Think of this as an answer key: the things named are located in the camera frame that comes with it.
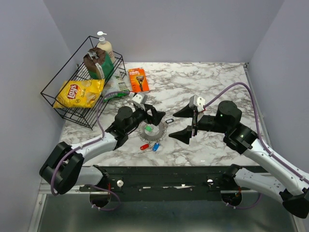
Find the key with black tag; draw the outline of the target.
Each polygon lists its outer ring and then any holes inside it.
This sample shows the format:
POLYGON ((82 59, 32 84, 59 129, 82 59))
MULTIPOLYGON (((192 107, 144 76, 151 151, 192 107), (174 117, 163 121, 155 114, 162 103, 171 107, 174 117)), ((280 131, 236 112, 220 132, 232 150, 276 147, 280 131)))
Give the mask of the key with black tag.
POLYGON ((170 123, 173 123, 174 122, 174 119, 173 118, 169 118, 165 121, 166 124, 170 124, 170 123))

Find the key with green tag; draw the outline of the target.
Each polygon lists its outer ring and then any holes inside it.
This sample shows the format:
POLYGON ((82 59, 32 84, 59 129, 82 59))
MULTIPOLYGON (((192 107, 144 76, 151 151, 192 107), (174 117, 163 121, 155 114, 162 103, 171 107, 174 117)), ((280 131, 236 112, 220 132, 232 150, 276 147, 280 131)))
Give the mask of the key with green tag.
POLYGON ((152 132, 153 131, 153 128, 151 127, 151 126, 145 126, 145 128, 144 128, 146 131, 148 131, 148 132, 152 132))

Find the round metal keyring disc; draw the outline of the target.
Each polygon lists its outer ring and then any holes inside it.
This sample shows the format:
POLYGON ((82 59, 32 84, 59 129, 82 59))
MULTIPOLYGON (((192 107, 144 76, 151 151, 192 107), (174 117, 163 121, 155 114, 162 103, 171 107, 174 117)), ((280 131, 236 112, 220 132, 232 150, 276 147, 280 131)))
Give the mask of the round metal keyring disc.
POLYGON ((159 142, 167 134, 167 124, 160 122, 158 126, 142 122, 138 127, 139 138, 144 142, 159 142))

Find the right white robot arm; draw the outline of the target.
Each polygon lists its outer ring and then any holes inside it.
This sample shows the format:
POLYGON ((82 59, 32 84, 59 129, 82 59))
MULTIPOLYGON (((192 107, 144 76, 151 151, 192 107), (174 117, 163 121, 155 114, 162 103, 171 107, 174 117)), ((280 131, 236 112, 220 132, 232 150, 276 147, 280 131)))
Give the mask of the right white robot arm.
POLYGON ((204 115, 201 103, 190 102, 173 114, 174 117, 191 118, 186 129, 171 133, 171 138, 189 144, 198 131, 224 134, 223 142, 240 155, 253 160, 272 177, 254 174, 244 167, 232 164, 222 177, 227 189, 236 186, 258 191, 282 203, 298 218, 309 215, 309 174, 280 156, 258 134, 240 122, 242 112, 232 101, 219 103, 215 116, 204 115))

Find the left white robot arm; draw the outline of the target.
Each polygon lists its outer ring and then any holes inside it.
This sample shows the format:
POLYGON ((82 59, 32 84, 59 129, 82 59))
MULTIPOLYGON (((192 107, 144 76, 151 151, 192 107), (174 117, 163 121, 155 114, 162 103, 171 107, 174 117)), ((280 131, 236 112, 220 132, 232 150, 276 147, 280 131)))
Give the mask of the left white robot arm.
POLYGON ((142 122, 158 126, 165 114, 149 104, 144 109, 123 106, 118 109, 114 122, 101 135, 79 144, 58 143, 39 175, 50 184, 51 193, 55 196, 80 185, 104 190, 107 185, 104 171, 96 166, 84 166, 84 163, 120 148, 142 122))

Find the key with blue tag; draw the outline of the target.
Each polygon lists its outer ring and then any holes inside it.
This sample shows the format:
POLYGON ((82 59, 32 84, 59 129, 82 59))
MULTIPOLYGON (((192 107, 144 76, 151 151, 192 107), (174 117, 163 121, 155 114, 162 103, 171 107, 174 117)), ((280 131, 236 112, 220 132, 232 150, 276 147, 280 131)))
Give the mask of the key with blue tag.
POLYGON ((156 152, 159 149, 159 147, 160 147, 160 143, 155 143, 152 147, 152 151, 156 152))

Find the key with red tag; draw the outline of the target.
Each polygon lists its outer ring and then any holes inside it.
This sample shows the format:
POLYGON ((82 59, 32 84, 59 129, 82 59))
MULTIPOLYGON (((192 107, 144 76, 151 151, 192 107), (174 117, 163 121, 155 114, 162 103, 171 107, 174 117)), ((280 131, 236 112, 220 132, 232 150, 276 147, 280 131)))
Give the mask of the key with red tag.
POLYGON ((140 150, 146 150, 146 149, 148 149, 149 147, 150 147, 149 144, 144 144, 144 145, 142 145, 142 146, 140 147, 140 150))

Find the orange Gillette razor box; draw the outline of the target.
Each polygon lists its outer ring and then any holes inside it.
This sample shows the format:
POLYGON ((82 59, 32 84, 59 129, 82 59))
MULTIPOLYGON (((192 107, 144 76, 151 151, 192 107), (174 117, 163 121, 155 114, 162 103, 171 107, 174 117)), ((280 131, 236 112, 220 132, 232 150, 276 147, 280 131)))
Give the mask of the orange Gillette razor box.
POLYGON ((150 91, 143 68, 129 69, 128 74, 133 92, 147 93, 150 91))

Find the white and green packet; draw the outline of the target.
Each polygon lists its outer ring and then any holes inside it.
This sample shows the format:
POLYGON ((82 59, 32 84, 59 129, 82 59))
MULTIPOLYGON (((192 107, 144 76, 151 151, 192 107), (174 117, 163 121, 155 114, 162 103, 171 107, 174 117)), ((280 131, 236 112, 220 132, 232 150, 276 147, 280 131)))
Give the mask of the white and green packet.
POLYGON ((112 98, 125 96, 127 92, 130 92, 130 90, 128 89, 126 83, 123 80, 122 73, 119 71, 115 71, 103 88, 103 101, 107 102, 112 98))

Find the yellow Lays chips bag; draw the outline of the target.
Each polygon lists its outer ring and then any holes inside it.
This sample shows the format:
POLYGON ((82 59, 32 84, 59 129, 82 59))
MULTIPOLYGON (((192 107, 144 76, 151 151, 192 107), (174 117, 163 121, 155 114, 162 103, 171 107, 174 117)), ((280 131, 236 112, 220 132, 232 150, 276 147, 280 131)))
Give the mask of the yellow Lays chips bag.
POLYGON ((105 80, 65 81, 53 108, 92 108, 98 101, 105 80))

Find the brown and green bag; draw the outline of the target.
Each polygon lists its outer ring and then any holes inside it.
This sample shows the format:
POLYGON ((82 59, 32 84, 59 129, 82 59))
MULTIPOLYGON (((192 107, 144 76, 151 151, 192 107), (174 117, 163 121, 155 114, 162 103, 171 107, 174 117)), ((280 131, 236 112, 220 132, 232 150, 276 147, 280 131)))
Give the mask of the brown and green bag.
POLYGON ((92 79, 106 79, 114 71, 109 54, 98 47, 89 49, 83 60, 92 79))

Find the cream pump lotion bottle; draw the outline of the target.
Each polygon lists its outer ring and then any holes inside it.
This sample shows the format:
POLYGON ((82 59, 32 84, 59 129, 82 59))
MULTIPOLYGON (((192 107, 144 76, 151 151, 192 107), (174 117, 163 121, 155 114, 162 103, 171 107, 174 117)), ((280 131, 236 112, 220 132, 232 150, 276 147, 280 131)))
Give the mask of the cream pump lotion bottle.
POLYGON ((112 44, 105 39, 106 33, 103 31, 98 31, 97 36, 98 36, 98 44, 97 47, 106 51, 112 61, 112 63, 115 63, 115 57, 112 49, 112 44))

